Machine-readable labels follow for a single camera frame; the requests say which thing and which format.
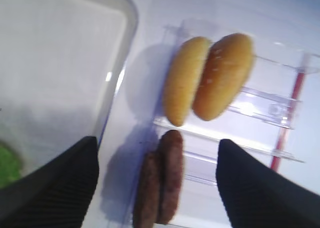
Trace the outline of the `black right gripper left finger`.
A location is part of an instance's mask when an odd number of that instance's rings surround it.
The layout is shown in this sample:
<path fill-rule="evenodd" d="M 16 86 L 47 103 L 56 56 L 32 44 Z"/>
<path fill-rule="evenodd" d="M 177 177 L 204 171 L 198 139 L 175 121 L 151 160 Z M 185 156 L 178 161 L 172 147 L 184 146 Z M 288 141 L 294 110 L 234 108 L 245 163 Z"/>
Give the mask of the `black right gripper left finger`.
<path fill-rule="evenodd" d="M 81 227 L 99 177 L 98 143 L 86 136 L 0 190 L 1 227 Z"/>

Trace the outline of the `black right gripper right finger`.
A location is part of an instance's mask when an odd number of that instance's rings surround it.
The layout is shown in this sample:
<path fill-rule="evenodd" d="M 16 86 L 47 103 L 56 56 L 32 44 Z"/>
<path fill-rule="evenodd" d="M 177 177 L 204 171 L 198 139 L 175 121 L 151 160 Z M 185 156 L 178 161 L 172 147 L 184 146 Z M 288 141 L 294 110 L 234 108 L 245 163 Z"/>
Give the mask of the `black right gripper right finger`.
<path fill-rule="evenodd" d="M 319 227 L 319 195 L 293 183 L 229 139 L 218 146 L 217 187 L 232 227 Z"/>

